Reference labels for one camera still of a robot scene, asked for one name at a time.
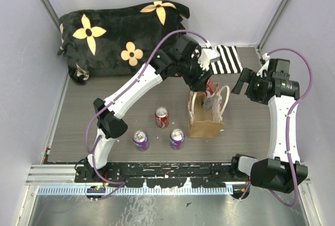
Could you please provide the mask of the silver blue Red Bull can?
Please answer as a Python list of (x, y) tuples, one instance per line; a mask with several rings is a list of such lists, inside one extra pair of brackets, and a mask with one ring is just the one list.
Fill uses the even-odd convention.
[(214, 95), (202, 97), (202, 109), (203, 110), (210, 110), (214, 103)]

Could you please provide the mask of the brown canvas tote bag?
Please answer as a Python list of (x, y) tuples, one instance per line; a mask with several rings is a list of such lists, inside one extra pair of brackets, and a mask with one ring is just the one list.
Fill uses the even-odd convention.
[(224, 128), (223, 113), (230, 97), (230, 87), (215, 84), (214, 103), (212, 108), (202, 108), (200, 92), (189, 92), (187, 101), (188, 136), (190, 138), (216, 138)]

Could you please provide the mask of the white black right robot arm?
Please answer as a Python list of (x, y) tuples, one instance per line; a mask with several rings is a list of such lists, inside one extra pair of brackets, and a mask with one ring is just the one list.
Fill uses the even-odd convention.
[(289, 194), (304, 181), (308, 168), (303, 166), (296, 145), (296, 110), (300, 98), (299, 83), (289, 79), (290, 61), (269, 59), (256, 72), (244, 68), (231, 93), (239, 94), (247, 84), (245, 95), (251, 101), (267, 105), (271, 117), (270, 146), (263, 160), (236, 154), (231, 159), (230, 176), (236, 181), (249, 177), (251, 184)]

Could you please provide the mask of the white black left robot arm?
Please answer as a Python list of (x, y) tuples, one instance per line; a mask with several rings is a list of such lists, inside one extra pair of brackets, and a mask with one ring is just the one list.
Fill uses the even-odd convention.
[(220, 54), (209, 42), (201, 47), (187, 35), (181, 35), (167, 52), (155, 48), (147, 62), (118, 91), (105, 99), (97, 98), (94, 109), (97, 121), (97, 136), (85, 159), (86, 176), (100, 182), (105, 176), (109, 152), (119, 137), (128, 129), (123, 116), (146, 92), (168, 77), (182, 77), (190, 90), (205, 92), (206, 84), (213, 74), (209, 67), (219, 60)]

